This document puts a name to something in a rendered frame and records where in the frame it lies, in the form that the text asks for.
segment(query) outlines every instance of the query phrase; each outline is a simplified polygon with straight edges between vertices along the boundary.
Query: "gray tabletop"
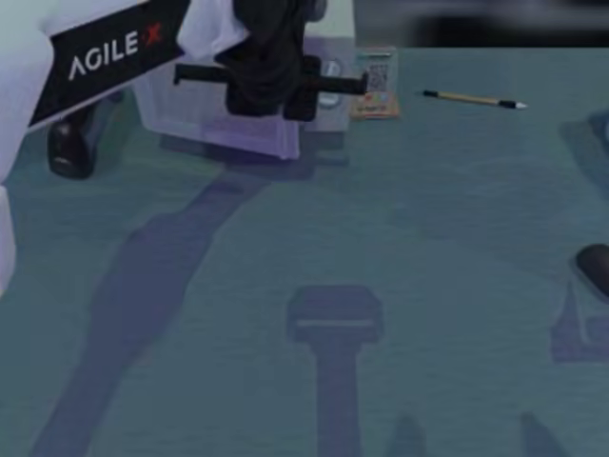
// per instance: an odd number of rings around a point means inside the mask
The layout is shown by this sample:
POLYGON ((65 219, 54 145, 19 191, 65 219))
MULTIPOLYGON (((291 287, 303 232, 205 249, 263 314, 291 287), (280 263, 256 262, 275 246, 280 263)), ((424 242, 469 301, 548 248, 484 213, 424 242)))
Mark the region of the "gray tabletop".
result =
POLYGON ((609 241, 608 56, 405 51, 402 119, 291 165, 161 149, 130 100, 87 182, 34 133, 0 455, 605 457, 609 312, 569 261, 609 241))

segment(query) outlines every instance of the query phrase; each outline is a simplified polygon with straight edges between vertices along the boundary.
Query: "pen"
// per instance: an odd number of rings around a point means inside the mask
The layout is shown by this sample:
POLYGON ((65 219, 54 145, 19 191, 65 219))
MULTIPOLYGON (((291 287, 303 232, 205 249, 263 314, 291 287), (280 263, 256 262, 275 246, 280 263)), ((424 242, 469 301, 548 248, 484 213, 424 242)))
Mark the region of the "pen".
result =
POLYGON ((496 98, 475 97, 472 95, 462 95, 451 92, 438 92, 435 90, 424 90, 422 93, 425 97, 443 98, 444 100, 456 100, 459 102, 480 103, 483 105, 496 105, 498 107, 510 109, 525 109, 527 106, 521 102, 513 102, 511 100, 499 100, 496 98))

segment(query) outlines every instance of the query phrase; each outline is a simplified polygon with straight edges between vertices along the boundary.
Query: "card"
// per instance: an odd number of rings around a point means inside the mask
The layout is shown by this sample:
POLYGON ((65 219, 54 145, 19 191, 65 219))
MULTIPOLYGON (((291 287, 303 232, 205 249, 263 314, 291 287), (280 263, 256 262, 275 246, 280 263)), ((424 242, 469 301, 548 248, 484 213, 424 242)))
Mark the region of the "card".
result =
POLYGON ((400 116, 397 98, 398 51, 395 48, 361 50, 360 71, 368 73, 368 92, 356 98, 351 108, 354 119, 387 119, 400 116))

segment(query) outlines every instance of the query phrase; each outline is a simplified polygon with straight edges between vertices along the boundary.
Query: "red x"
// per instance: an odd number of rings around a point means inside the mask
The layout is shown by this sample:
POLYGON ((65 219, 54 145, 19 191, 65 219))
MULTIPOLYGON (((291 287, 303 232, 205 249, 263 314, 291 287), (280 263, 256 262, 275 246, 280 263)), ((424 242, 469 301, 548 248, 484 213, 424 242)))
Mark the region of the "red x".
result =
POLYGON ((154 43, 161 42, 161 23, 157 22, 148 26, 146 33, 144 34, 146 39, 146 46, 153 45, 154 43))

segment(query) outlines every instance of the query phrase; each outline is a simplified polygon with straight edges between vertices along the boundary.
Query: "qr code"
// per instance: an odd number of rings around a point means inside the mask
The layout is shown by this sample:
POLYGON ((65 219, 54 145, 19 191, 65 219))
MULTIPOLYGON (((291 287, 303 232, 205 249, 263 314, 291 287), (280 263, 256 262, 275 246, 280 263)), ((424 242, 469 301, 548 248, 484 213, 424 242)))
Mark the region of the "qr code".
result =
POLYGON ((389 79, 388 64, 371 64, 368 66, 368 91, 387 92, 389 79))

